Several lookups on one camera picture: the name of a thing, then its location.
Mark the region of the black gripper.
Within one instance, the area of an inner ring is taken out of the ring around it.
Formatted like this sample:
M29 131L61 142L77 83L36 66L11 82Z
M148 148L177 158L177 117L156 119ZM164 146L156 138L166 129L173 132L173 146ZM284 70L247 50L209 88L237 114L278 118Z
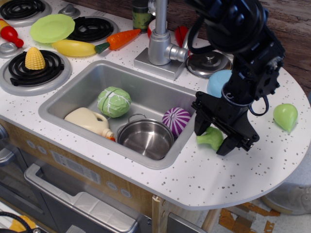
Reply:
M226 135L216 152L218 155L225 156L235 148L249 151L259 141L259 135L247 116L252 99L239 101L230 97L229 93L222 93L217 98L201 91L195 96L196 100L192 103L196 111L195 134L202 135L213 124Z

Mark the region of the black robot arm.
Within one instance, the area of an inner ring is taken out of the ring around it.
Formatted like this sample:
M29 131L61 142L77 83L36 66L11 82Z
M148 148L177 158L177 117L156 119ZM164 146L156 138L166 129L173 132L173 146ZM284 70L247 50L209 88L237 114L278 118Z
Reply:
M198 19L188 47L199 55L212 50L234 56L232 74L219 98L196 93L194 131L202 135L215 125L226 138L217 149L225 156L235 148L250 150L259 135L248 120L252 104L267 100L279 87L285 49L267 27L268 11L257 0L190 0Z

